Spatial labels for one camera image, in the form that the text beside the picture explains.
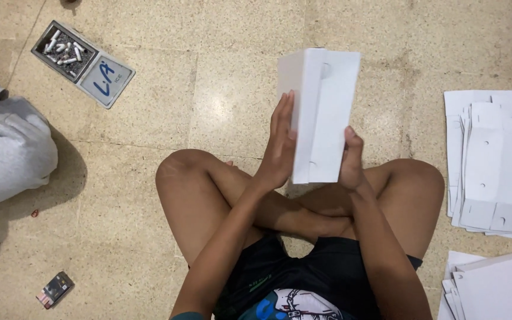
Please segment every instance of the black shorts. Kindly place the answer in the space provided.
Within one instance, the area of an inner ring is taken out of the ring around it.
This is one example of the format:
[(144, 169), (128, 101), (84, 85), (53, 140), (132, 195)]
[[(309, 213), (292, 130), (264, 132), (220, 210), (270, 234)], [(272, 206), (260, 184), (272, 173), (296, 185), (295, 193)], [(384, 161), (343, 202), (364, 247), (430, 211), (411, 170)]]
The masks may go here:
[[(408, 258), (414, 269), (422, 265)], [(265, 235), (240, 254), (215, 319), (238, 319), (274, 289), (311, 291), (358, 319), (380, 319), (357, 240), (320, 237), (309, 255), (291, 258), (276, 235)]]

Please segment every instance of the leg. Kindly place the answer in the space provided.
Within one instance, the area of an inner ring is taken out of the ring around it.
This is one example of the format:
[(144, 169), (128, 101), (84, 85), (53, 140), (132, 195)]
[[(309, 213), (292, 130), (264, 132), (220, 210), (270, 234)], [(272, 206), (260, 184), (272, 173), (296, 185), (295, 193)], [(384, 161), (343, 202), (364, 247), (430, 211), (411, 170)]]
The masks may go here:
[[(440, 171), (422, 161), (396, 159), (366, 169), (365, 175), (378, 194), (380, 208), (404, 251), (423, 258), (444, 199), (445, 184)], [(352, 214), (351, 204), (337, 184), (326, 185), (295, 200), (321, 214)], [(356, 239), (352, 227), (341, 236)]]
[[(175, 151), (160, 165), (155, 182), (159, 199), (183, 256), (190, 264), (234, 206), (251, 176), (200, 150)], [(311, 242), (338, 235), (346, 217), (330, 218), (310, 212), (279, 193), (270, 193), (258, 209), (256, 225), (297, 234)], [(262, 236), (250, 230), (245, 246)]]

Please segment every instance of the grey cloth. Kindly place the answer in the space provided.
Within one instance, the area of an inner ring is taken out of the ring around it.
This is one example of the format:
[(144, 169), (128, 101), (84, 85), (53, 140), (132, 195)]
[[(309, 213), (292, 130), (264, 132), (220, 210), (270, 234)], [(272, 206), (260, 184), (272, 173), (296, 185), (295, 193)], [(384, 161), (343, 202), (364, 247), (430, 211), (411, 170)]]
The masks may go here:
[(22, 97), (0, 101), (0, 202), (46, 185), (57, 162), (43, 115)]

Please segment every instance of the hand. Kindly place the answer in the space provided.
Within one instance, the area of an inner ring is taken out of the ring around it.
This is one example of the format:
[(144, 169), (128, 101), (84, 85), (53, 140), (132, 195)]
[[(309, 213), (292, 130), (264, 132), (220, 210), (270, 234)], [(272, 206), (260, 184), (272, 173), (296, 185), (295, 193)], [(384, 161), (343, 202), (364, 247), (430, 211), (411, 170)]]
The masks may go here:
[(294, 168), (296, 132), (290, 122), (294, 110), (294, 91), (281, 96), (270, 120), (270, 139), (253, 181), (266, 192), (286, 183)]
[(354, 191), (365, 180), (362, 171), (363, 140), (355, 133), (353, 128), (345, 128), (345, 151), (339, 172), (339, 184), (348, 190)]

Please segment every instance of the metal ashtray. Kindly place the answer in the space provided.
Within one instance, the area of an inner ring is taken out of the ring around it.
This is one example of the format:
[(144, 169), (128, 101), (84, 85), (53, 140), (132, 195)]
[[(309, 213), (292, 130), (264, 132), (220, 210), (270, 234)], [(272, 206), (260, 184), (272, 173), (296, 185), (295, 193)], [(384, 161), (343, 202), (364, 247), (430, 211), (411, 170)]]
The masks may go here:
[(53, 20), (31, 52), (110, 109), (135, 69), (96, 46), (72, 26)]

